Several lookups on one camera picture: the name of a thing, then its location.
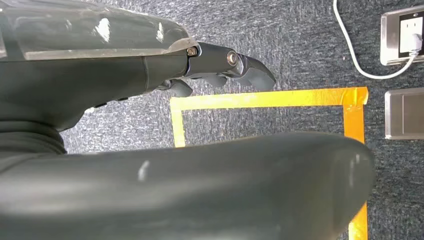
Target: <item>transparent plastic cover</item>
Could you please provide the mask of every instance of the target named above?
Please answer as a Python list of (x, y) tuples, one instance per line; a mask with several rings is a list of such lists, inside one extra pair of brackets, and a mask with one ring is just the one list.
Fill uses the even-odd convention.
[(26, 60), (151, 56), (197, 45), (171, 20), (81, 1), (0, 0), (0, 15), (0, 58), (9, 55), (6, 34)]

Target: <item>yellow tape square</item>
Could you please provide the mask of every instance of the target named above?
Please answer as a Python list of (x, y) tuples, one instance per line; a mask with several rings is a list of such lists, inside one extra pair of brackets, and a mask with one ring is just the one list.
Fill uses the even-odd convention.
[[(170, 100), (175, 147), (185, 147), (183, 111), (202, 109), (343, 106), (344, 135), (362, 143), (367, 87), (252, 92), (173, 97)], [(368, 240), (367, 204), (349, 224), (349, 240)]]

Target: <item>silver switch plate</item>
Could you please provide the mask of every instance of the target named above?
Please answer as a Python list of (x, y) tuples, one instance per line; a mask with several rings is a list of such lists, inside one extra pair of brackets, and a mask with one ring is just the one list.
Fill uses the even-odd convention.
[(424, 139), (424, 87), (384, 95), (386, 139)]
[[(381, 16), (380, 62), (383, 65), (401, 64), (409, 59), (408, 56), (401, 56), (399, 51), (400, 22), (406, 15), (419, 17), (418, 14), (420, 16), (424, 14), (424, 5), (386, 12)], [(414, 59), (414, 62), (422, 61), (424, 61), (424, 54)]]

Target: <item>wall socket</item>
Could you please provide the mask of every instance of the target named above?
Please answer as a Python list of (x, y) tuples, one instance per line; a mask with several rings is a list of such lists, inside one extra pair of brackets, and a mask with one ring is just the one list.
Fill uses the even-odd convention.
[(423, 17), (414, 17), (400, 21), (399, 52), (408, 53), (415, 46), (411, 42), (412, 34), (423, 35)]
[[(380, 61), (383, 65), (404, 64), (409, 60), (410, 36), (423, 35), (424, 5), (386, 12), (381, 16)], [(424, 61), (424, 49), (413, 60)]]

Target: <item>floor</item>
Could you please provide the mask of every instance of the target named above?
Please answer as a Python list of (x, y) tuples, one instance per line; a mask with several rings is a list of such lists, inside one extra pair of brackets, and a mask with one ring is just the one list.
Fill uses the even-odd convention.
[[(274, 90), (362, 87), (365, 141), (377, 157), (368, 202), (368, 235), (375, 240), (424, 239), (424, 141), (385, 140), (384, 93), (423, 87), (424, 64), (400, 77), (372, 80), (354, 68), (331, 0), (97, 0), (166, 17), (196, 40), (223, 45), (263, 61), (277, 78)], [(339, 0), (339, 10), (364, 70), (377, 75), (400, 66), (380, 63), (381, 14), (419, 0)], [(254, 92), (235, 82), (214, 89), (190, 81), (194, 95)], [(155, 91), (86, 114), (62, 135), (70, 153), (174, 146), (168, 92)], [(341, 107), (192, 110), (183, 114), (187, 144), (196, 145), (288, 131), (343, 133)]]

